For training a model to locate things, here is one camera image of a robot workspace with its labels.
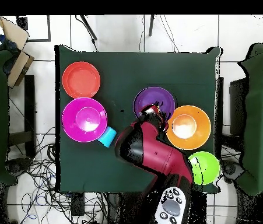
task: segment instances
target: cardboard box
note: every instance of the cardboard box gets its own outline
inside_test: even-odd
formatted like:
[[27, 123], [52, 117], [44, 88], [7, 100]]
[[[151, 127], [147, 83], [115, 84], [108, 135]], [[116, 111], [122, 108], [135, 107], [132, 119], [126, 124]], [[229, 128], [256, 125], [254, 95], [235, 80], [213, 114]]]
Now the cardboard box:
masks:
[[9, 87], [19, 86], [34, 60], [34, 57], [22, 51], [23, 47], [26, 45], [27, 39], [29, 38], [29, 33], [1, 16], [0, 25], [3, 28], [5, 37], [10, 41], [15, 42], [17, 48], [21, 51], [11, 69], [10, 75], [8, 76]]

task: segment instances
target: magenta bowl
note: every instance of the magenta bowl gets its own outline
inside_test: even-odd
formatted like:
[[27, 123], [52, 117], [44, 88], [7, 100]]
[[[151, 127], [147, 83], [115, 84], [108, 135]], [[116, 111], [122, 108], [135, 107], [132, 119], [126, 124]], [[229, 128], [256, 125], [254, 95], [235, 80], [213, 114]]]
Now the magenta bowl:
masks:
[[65, 133], [74, 141], [91, 142], [102, 136], [107, 126], [104, 107], [92, 98], [81, 97], [67, 104], [62, 114]]

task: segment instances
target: red plate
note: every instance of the red plate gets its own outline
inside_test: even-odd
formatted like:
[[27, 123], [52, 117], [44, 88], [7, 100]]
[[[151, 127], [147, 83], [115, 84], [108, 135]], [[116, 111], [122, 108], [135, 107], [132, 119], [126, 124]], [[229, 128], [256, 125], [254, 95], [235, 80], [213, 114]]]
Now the red plate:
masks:
[[73, 98], [93, 97], [100, 87], [98, 70], [88, 62], [74, 62], [63, 73], [63, 87]]

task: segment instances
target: lime green bowl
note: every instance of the lime green bowl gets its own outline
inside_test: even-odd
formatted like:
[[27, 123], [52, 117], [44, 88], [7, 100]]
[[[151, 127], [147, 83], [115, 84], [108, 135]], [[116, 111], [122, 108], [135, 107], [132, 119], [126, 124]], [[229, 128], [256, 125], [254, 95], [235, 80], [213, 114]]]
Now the lime green bowl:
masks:
[[213, 154], [200, 151], [192, 154], [189, 160], [192, 166], [195, 184], [208, 185], [217, 179], [220, 165]]

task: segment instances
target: cyan cup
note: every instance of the cyan cup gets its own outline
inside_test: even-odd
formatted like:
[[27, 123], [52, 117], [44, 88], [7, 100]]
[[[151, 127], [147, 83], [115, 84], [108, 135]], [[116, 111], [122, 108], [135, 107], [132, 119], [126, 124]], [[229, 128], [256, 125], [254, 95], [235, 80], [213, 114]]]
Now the cyan cup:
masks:
[[102, 134], [102, 136], [98, 138], [98, 141], [101, 142], [105, 147], [109, 148], [116, 134], [117, 132], [108, 126], [106, 127], [106, 131]]

